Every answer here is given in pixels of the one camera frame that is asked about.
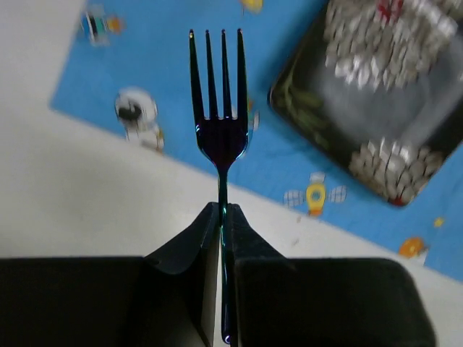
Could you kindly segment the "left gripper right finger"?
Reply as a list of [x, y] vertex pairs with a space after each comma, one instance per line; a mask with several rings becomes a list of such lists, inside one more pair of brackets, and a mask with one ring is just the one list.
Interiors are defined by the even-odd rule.
[[228, 207], [233, 346], [434, 346], [409, 272], [381, 257], [287, 258]]

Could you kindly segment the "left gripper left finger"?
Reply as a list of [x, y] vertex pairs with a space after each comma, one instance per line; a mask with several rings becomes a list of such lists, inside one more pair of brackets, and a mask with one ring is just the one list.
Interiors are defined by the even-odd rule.
[[212, 346], [218, 207], [147, 256], [1, 260], [3, 346]]

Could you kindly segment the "dark floral square plate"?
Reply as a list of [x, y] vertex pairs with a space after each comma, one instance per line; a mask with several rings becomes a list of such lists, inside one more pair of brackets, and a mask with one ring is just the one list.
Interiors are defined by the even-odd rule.
[[462, 3], [323, 1], [268, 102], [394, 205], [462, 141]]

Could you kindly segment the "blue space-print cloth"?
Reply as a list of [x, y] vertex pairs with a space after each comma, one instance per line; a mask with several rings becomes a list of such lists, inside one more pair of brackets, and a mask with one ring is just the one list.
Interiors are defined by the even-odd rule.
[[406, 207], [369, 193], [270, 109], [266, 94], [284, 59], [285, 35], [314, 16], [319, 1], [266, 1], [258, 14], [238, 1], [86, 1], [51, 107], [107, 131], [128, 144], [157, 150], [209, 174], [193, 132], [187, 35], [196, 33], [205, 67], [205, 32], [214, 59], [227, 31], [230, 70], [236, 69], [236, 30], [242, 28], [250, 146], [231, 167], [229, 182], [275, 202], [322, 180], [321, 219], [462, 279], [462, 152], [457, 151], [428, 188]]

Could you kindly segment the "iridescent fork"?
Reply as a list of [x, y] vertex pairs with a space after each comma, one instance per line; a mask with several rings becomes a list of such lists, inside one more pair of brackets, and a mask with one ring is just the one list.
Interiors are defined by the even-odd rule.
[[242, 30], [237, 31], [237, 112], [232, 112], [232, 101], [229, 84], [229, 69], [226, 49], [226, 33], [221, 32], [221, 63], [223, 88], [223, 116], [218, 116], [216, 86], [213, 71], [211, 39], [205, 33], [209, 117], [205, 117], [203, 97], [200, 86], [200, 73], [197, 62], [195, 34], [189, 32], [190, 50], [190, 84], [192, 109], [195, 120], [197, 146], [203, 155], [216, 167], [218, 173], [218, 229], [221, 242], [221, 337], [223, 342], [231, 345], [234, 334], [231, 294], [232, 279], [230, 262], [231, 251], [226, 236], [228, 189], [227, 176], [232, 164], [243, 154], [248, 145], [248, 98], [247, 73], [245, 63], [245, 47]]

